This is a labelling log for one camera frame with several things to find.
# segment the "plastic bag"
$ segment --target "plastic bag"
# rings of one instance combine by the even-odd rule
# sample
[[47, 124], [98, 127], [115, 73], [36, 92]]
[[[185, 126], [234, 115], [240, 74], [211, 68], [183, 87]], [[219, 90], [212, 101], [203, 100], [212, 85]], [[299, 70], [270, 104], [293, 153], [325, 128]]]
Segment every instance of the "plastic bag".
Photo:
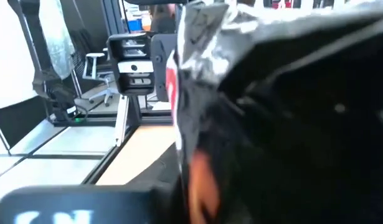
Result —
[[383, 2], [192, 2], [167, 90], [191, 223], [383, 223]]
[[61, 2], [41, 1], [39, 17], [54, 70], [63, 80], [73, 69], [71, 55], [75, 49], [65, 25]]

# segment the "black cable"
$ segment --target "black cable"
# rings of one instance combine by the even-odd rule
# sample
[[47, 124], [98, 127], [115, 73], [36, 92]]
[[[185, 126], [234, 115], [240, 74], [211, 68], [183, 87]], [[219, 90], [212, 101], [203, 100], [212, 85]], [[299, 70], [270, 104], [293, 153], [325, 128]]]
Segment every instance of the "black cable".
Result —
[[144, 95], [144, 103], [146, 104], [146, 109], [148, 109], [147, 95]]
[[86, 119], [87, 119], [87, 117], [89, 116], [89, 110], [86, 109], [86, 108], [84, 108], [84, 107], [82, 107], [82, 106], [80, 106], [80, 105], [77, 105], [77, 104], [75, 104], [75, 106], [76, 106], [77, 108], [80, 108], [81, 110], [83, 110], [83, 111], [85, 112], [85, 117], [84, 117], [81, 121], [79, 121], [79, 123], [85, 122]]

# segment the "cable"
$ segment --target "cable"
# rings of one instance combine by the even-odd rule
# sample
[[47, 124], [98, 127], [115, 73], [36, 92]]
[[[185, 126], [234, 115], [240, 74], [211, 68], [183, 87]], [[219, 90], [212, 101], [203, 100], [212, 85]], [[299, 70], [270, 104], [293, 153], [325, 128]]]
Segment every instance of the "cable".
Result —
[[152, 96], [149, 96], [147, 98], [147, 95], [144, 95], [144, 102], [146, 103], [146, 109], [148, 109], [148, 106], [149, 106], [149, 102], [152, 102], [152, 103], [157, 103], [159, 100], [151, 100], [152, 98], [154, 97], [157, 97], [156, 94], [152, 95]]
[[85, 122], [86, 119], [87, 119], [87, 117], [89, 116], [89, 110], [86, 109], [86, 108], [84, 108], [84, 107], [82, 107], [82, 106], [80, 106], [80, 105], [77, 105], [77, 104], [75, 104], [75, 106], [76, 106], [77, 108], [80, 108], [81, 110], [83, 110], [83, 111], [85, 112], [85, 117], [84, 117], [82, 120], [80, 120], [78, 123]]

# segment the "wooden desk surface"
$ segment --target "wooden desk surface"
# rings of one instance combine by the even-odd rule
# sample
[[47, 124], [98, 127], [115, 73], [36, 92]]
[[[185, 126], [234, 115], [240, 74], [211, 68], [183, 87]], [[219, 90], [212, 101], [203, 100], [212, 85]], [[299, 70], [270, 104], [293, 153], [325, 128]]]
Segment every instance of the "wooden desk surface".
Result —
[[126, 184], [149, 167], [173, 143], [172, 126], [139, 127], [96, 184]]

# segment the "red label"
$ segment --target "red label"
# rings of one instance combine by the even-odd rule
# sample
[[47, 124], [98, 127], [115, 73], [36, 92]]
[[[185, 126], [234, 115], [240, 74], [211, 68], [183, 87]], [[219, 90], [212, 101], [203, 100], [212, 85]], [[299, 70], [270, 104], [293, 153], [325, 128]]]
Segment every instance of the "red label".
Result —
[[272, 7], [275, 9], [289, 9], [292, 8], [293, 0], [279, 0], [272, 3]]
[[177, 68], [173, 59], [173, 53], [170, 54], [166, 64], [166, 91], [168, 92], [169, 102], [173, 110], [177, 101]]

